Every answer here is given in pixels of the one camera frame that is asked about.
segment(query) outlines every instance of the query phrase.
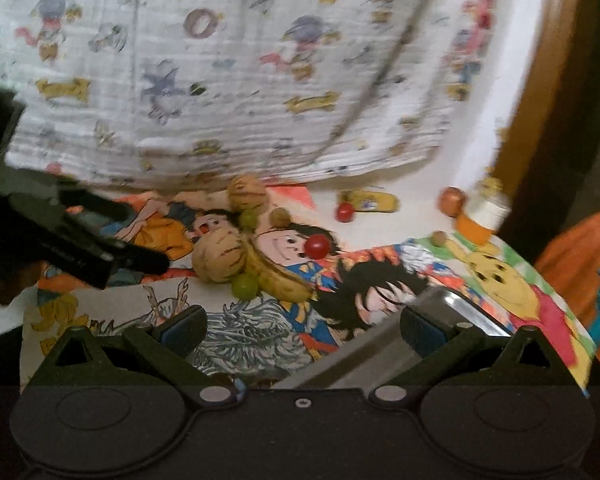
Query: screw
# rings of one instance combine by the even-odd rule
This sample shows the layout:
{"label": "screw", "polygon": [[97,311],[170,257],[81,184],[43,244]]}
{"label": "screw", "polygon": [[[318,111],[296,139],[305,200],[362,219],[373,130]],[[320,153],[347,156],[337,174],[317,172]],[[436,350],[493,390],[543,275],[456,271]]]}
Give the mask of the screw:
{"label": "screw", "polygon": [[296,399],[296,408],[309,408],[310,406],[311,406],[311,400]]}
{"label": "screw", "polygon": [[376,397],[384,402],[398,402],[407,396],[407,390],[395,384],[386,384],[376,388]]}
{"label": "screw", "polygon": [[200,399],[206,402],[224,402],[231,397],[231,391],[224,386],[207,386],[200,391]]}

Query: banana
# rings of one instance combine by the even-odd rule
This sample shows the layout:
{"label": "banana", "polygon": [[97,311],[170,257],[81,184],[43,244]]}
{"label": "banana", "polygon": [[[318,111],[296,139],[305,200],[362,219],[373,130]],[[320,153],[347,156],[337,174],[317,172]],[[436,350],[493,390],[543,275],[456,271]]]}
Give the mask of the banana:
{"label": "banana", "polygon": [[245,234],[242,235],[242,244],[246,252],[244,270],[257,277],[260,290],[277,300],[290,303],[302,303],[311,297],[314,291],[311,283],[274,263]]}

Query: green grape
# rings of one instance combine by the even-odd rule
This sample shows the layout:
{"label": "green grape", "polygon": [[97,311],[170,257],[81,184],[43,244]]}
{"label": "green grape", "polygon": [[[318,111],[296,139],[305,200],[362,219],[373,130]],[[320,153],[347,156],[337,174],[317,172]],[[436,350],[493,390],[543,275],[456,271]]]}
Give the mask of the green grape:
{"label": "green grape", "polygon": [[253,209],[240,213],[238,224],[243,231],[255,231],[258,227],[258,214]]}
{"label": "green grape", "polygon": [[236,274],[231,280],[231,293],[239,300],[252,300],[258,295],[258,279],[246,272]]}

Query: white cloth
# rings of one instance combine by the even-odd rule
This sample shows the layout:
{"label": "white cloth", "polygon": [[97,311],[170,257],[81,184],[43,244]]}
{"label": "white cloth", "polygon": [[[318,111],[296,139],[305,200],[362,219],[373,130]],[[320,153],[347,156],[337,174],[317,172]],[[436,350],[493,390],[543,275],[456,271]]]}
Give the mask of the white cloth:
{"label": "white cloth", "polygon": [[8,162],[92,184],[204,187],[426,158],[496,0],[0,0]]}

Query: red ball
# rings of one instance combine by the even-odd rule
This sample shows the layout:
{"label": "red ball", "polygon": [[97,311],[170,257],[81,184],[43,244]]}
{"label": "red ball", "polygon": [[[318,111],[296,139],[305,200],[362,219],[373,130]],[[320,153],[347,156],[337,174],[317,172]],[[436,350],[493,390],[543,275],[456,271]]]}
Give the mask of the red ball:
{"label": "red ball", "polygon": [[336,220],[338,222],[351,222],[355,212],[355,208],[349,202],[343,202],[336,209]]}
{"label": "red ball", "polygon": [[331,241],[325,235],[311,235],[304,243],[304,254],[312,260],[321,260],[331,251]]}

